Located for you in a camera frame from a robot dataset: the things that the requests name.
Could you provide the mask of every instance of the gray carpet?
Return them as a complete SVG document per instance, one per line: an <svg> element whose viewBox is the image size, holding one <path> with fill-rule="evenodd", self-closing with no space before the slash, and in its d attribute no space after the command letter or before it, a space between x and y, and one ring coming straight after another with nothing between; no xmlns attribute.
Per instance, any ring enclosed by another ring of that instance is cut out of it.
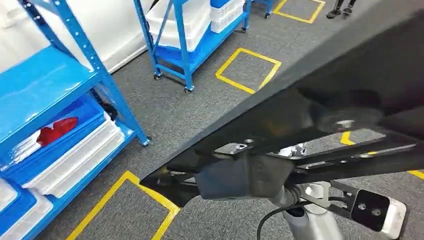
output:
<svg viewBox="0 0 424 240"><path fill-rule="evenodd" d="M153 142L148 147L142 147L137 141L130 143L38 239L65 239L125 171L131 171L140 178L145 177L162 165L165 157L182 143L249 97L249 93L215 77L215 72L237 48L242 47L280 61L280 73L359 17L376 1L358 1L350 19L338 17L328 20L325 14L334 4L329 1L313 24L277 14L265 20L264 7L254 4L248 32L233 33L194 73L195 90L191 94L185 94L181 85L166 78L154 81L147 53L118 70L113 78ZM307 18L312 15L315 2L288 0L286 4L282 11ZM248 55L239 57L224 72L225 76L248 87L258 87L270 68L269 63ZM376 136L359 132L352 134L352 137L359 142ZM315 140L310 145L310 151L339 146L340 134ZM349 179L348 182L408 204L411 213L405 239L424 239L424 231L420 227L424 216L421 179L409 173L396 173ZM153 203L130 183L121 188L78 239L150 239L164 218L166 209ZM275 207L267 200L208 201L197 197L175 217L163 238L254 239L260 219L273 209ZM340 218L337 221L347 239L380 239L374 232L358 224ZM280 214L272 217L262 232L264 239L291 238L288 225Z"/></svg>

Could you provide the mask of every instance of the blue shelving unit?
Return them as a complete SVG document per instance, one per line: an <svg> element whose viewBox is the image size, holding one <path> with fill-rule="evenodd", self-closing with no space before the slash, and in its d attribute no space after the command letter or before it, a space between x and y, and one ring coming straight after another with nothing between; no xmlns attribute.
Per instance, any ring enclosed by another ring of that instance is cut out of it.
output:
<svg viewBox="0 0 424 240"><path fill-rule="evenodd" d="M244 21L242 30L245 32L249 28L249 16L251 1L247 1L245 4L244 12L240 15L235 21L233 21L229 26L227 26L221 33L215 33L208 29L201 40L201 49L200 53L196 57L194 62L189 61L189 52L187 51L186 36L184 31L183 23L183 4L187 0L170 0L167 11L164 16L162 26L160 28L158 38L156 42L153 42L153 38L149 33L149 27L145 15L143 14L143 8L139 0L133 0L134 5L138 14L138 18L143 29L144 39L146 39L146 45L148 53L150 55L150 60L153 67L155 79L160 78L162 71L173 74L185 81L184 91L186 93L191 93L195 86L193 85L192 74L193 72L224 42L225 39ZM161 39L161 35L165 26L165 22L168 18L168 13L170 11L171 5L174 6L175 12L175 21L178 29L179 43L180 43L180 52L182 59L175 60L166 57L160 57L157 54L156 48ZM173 64L175 66L183 69L183 72L177 72L163 64L160 61Z"/></svg>
<svg viewBox="0 0 424 240"><path fill-rule="evenodd" d="M33 239L133 138L144 146L150 143L118 87L71 12L65 0L19 0L51 45L30 58L0 73L0 154L43 127L61 110L87 92L111 104L119 113L116 124L125 134L124 142L89 172L61 198L50 197L54 208L29 232ZM81 65L60 42L35 5L55 13L90 62L92 69Z"/></svg>

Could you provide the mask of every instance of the person's leg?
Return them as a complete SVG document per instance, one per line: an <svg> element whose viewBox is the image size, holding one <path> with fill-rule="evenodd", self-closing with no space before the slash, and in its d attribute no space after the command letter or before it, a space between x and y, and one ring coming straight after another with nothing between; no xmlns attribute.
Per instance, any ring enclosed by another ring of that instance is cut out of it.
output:
<svg viewBox="0 0 424 240"><path fill-rule="evenodd" d="M343 12L345 14L351 14L352 13L352 8L354 7L354 4L357 0L350 0L349 5L347 5L347 7L345 9L343 9Z"/></svg>
<svg viewBox="0 0 424 240"><path fill-rule="evenodd" d="M340 7L342 6L343 2L345 0L336 0L335 4L334 4L334 8L333 10L329 11L327 13L327 15L325 15L328 19L333 19L335 18L337 15L340 15Z"/></svg>

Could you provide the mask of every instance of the white wall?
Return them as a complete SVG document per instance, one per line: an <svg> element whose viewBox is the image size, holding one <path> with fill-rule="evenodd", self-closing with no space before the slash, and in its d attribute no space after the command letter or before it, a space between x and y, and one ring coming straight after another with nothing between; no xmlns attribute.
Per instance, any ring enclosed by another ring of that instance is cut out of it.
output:
<svg viewBox="0 0 424 240"><path fill-rule="evenodd" d="M147 12L154 0L141 0ZM68 0L74 15L109 71L115 71L145 48L133 0ZM53 13L38 7L41 15L85 66L87 59L70 33ZM17 0L0 0L0 72L49 45Z"/></svg>

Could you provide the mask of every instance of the white plastic bin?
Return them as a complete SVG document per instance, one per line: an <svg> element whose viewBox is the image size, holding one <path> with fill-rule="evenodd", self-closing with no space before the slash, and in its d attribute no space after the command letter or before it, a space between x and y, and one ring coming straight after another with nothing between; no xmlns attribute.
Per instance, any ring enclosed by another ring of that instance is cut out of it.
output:
<svg viewBox="0 0 424 240"><path fill-rule="evenodd" d="M30 192L36 199L36 203L0 236L0 240L19 240L24 238L52 210L53 204L46 197L32 190Z"/></svg>
<svg viewBox="0 0 424 240"><path fill-rule="evenodd" d="M49 190L48 194L54 195L57 198L63 197L63 195L65 195L75 184L83 179L85 175L91 172L91 170L103 161L122 142L124 142L124 134L118 130L105 142L105 145L95 151L82 165Z"/></svg>
<svg viewBox="0 0 424 240"><path fill-rule="evenodd" d="M69 178L75 171L81 169L82 165L84 165L92 157L92 155L102 149L109 141L116 138L117 134L119 134L122 141L124 139L121 129L117 127L113 121L111 121L107 113L104 113L104 117L106 121L103 124L73 146L39 175L22 185L22 187L37 189L41 194L47 195L58 188L59 185L62 185L63 180L67 179L67 181L69 181L67 186L70 187L60 191L67 192L70 190L72 186L84 177Z"/></svg>
<svg viewBox="0 0 424 240"><path fill-rule="evenodd" d="M198 20L197 29L191 35L188 35L188 36L187 34L185 35L185 43L187 45L187 51L193 52L198 46L206 30L208 30L209 25L211 24L211 17L209 15L210 11L211 9L209 8L209 12L207 12L205 15L202 15L202 18ZM153 41L156 42L156 40L158 39L158 34L159 32L151 32ZM160 36L159 45L181 49L180 37L178 35L178 32L174 32L171 34L163 32L162 36Z"/></svg>
<svg viewBox="0 0 424 240"><path fill-rule="evenodd" d="M217 34L222 32L226 27L228 27L228 25L230 25L234 20L240 17L240 15L242 15L244 3L244 0L242 0L242 3L239 4L238 7L223 20L212 21L210 25L210 30Z"/></svg>
<svg viewBox="0 0 424 240"><path fill-rule="evenodd" d="M0 178L0 212L6 208L16 197L18 193L5 180Z"/></svg>
<svg viewBox="0 0 424 240"><path fill-rule="evenodd" d="M220 8L211 7L210 19L212 22L222 22L238 10L240 6L243 8L244 4L245 0L230 0Z"/></svg>
<svg viewBox="0 0 424 240"><path fill-rule="evenodd" d="M169 0L160 0L146 15L149 24L149 32L153 37L153 41L156 41L158 38L168 3ZM210 15L210 0L188 0L182 5L182 18L184 22L187 50L189 52L195 50L200 39L208 29L211 23ZM163 28L159 45L181 48L173 5L169 11L165 27Z"/></svg>

